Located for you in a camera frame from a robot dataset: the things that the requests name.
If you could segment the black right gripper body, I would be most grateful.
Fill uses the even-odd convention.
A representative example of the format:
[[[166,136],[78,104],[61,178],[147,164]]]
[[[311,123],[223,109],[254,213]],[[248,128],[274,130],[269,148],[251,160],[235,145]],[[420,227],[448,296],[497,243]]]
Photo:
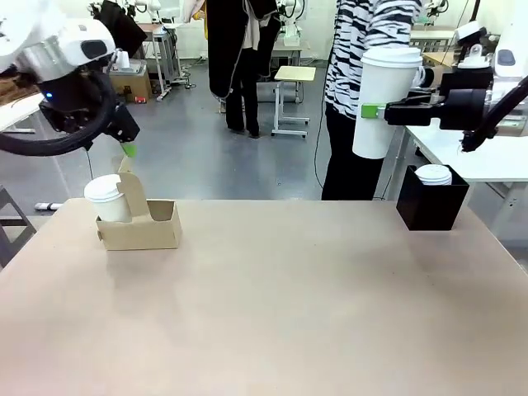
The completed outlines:
[[[486,111],[488,89],[447,89],[441,88],[443,97],[438,116],[441,130],[475,130]]]

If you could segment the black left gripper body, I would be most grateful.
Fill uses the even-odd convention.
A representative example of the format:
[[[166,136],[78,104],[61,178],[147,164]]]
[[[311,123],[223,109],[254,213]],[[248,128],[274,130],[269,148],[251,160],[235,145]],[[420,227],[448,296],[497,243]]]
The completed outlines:
[[[97,135],[107,134],[126,144],[139,133],[138,124],[106,74],[69,74],[41,82],[39,90],[44,97],[40,110],[57,132],[76,134],[104,117]]]

